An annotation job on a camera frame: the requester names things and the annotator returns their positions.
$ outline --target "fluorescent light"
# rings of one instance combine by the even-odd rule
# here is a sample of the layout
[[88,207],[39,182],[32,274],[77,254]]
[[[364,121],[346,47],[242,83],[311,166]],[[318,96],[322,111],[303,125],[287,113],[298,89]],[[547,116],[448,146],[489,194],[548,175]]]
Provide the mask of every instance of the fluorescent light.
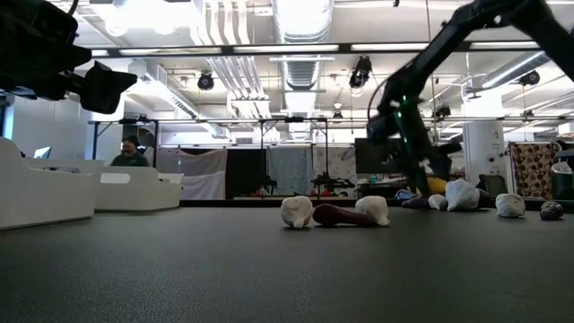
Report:
[[355,44],[351,45],[351,51],[364,50],[423,50],[429,43],[389,43],[389,44]]
[[509,74],[514,73],[514,71],[518,70],[519,68],[522,68],[524,65],[530,63],[531,61],[537,59],[538,57],[544,55],[544,52],[540,52],[536,55],[532,55],[530,58],[528,58],[527,60],[521,62],[520,64],[516,64],[514,66],[512,66],[512,68],[509,68],[505,73],[498,75],[497,77],[491,79],[489,82],[486,82],[483,84],[483,87],[485,88],[489,88],[491,86],[493,86],[495,83],[497,83],[498,81],[500,81],[501,79],[507,77]]
[[294,53],[294,52],[336,52],[339,45],[268,45],[268,46],[239,46],[233,51],[238,54],[249,53]]
[[539,48],[535,41],[474,41],[470,49],[530,49]]
[[109,52],[105,49],[93,49],[91,51],[91,56],[92,57],[108,57]]
[[149,55],[149,56],[176,56],[176,55],[205,55],[221,54],[222,49],[218,47],[196,47],[196,48],[135,48],[120,49],[119,53],[125,56]]
[[270,57],[269,62],[271,63],[282,63],[282,62],[332,62],[334,57]]

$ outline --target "gray floor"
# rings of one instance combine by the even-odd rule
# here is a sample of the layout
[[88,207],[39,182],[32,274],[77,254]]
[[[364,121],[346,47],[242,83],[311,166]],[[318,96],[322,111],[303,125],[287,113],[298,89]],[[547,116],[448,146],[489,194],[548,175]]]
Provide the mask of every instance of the gray floor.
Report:
[[0,321],[572,322],[574,218],[187,208],[0,231]]

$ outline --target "wall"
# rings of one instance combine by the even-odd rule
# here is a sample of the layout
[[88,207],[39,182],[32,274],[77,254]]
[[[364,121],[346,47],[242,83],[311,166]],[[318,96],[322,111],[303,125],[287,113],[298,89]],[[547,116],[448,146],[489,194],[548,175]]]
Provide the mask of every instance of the wall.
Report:
[[50,158],[83,159],[90,113],[78,102],[16,98],[11,109],[12,139],[27,156],[50,146]]

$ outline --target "ceiling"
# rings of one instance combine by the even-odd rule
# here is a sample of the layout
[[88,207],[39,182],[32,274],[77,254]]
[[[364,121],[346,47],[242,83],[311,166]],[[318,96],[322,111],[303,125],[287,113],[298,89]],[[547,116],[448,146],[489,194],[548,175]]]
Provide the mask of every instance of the ceiling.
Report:
[[[53,3],[66,8],[71,1],[53,0]],[[449,19],[454,9],[466,1],[429,0],[430,10],[427,11],[425,2],[421,0],[403,0],[398,8],[390,6],[392,1],[335,1],[335,11],[329,34],[329,41],[335,43],[361,42],[428,42],[440,31],[440,24]],[[551,5],[557,20],[566,28],[574,24],[574,2],[561,1]],[[119,47],[158,47],[158,46],[194,46],[189,36],[188,27],[179,27],[169,35],[160,35],[151,29],[131,29],[121,37],[111,37],[105,31],[104,21],[93,10],[87,0],[81,0],[75,17],[80,23],[79,38],[76,44],[101,48]],[[248,1],[248,33],[252,43],[275,43],[274,20],[271,1]],[[512,28],[476,31],[470,37],[472,40],[514,40],[527,39],[521,32]],[[431,99],[435,94],[445,90],[456,79],[467,75],[477,76],[488,74],[509,60],[521,55],[520,52],[473,52],[452,54],[435,72],[432,82],[429,80],[421,97]],[[377,54],[371,55],[374,77],[363,88],[360,97],[353,97],[348,86],[348,76],[356,63],[356,55],[335,55],[334,61],[325,62],[322,66],[319,90],[317,95],[316,115],[330,115],[336,102],[342,104],[341,110],[345,117],[351,114],[355,118],[366,117],[366,108],[377,84],[384,81],[390,74],[412,59],[415,54]],[[264,86],[265,94],[270,99],[270,111],[278,113],[284,107],[283,82],[278,64],[269,62],[270,57],[255,57],[257,71]],[[202,115],[211,118],[231,117],[226,105],[227,90],[217,78],[211,91],[200,91],[197,88],[197,77],[201,71],[210,70],[207,60],[202,57],[153,59],[149,63],[159,63],[169,74],[173,87],[200,109]],[[561,70],[550,63],[537,69],[541,75],[538,87],[523,89],[519,85],[505,85],[502,97],[505,113],[518,115],[525,107],[552,100],[574,91],[574,84],[567,77],[548,83],[562,75]],[[126,105],[127,112],[166,112],[173,109],[169,103],[154,97],[150,93],[133,93]],[[460,113],[462,100],[460,96],[449,98],[453,114]],[[422,113],[430,115],[432,104],[426,105]],[[544,114],[558,115],[570,113],[571,101],[547,109]],[[364,127],[364,124],[353,123],[354,127]]]

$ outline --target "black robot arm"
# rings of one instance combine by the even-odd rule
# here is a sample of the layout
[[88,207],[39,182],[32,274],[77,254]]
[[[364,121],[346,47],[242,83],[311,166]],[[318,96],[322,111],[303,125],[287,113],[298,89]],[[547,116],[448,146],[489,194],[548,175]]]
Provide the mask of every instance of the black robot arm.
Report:
[[473,31],[512,25],[530,36],[546,54],[574,80],[574,39],[554,19],[544,0],[475,0],[458,8],[442,31],[417,57],[391,75],[386,82],[378,115],[367,125],[373,144],[384,144],[399,133],[401,168],[423,194],[428,192],[426,175],[419,163],[437,159],[418,110],[419,95],[429,76]]

